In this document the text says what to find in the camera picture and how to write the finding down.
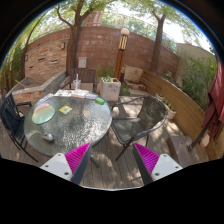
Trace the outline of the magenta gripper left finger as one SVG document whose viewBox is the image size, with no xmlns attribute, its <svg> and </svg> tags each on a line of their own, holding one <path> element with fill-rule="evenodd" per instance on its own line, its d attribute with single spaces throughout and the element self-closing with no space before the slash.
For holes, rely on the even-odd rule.
<svg viewBox="0 0 224 224">
<path fill-rule="evenodd" d="M 91 153 L 91 143 L 87 143 L 66 154 L 55 154 L 41 166 L 41 169 L 79 185 L 90 160 Z"/>
</svg>

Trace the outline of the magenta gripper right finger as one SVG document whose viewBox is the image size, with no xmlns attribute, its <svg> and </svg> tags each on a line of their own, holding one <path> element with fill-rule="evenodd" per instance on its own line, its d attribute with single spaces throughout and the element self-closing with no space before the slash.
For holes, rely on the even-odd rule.
<svg viewBox="0 0 224 224">
<path fill-rule="evenodd" d="M 133 154 L 145 185 L 182 169 L 168 154 L 157 154 L 138 143 L 133 144 Z"/>
</svg>

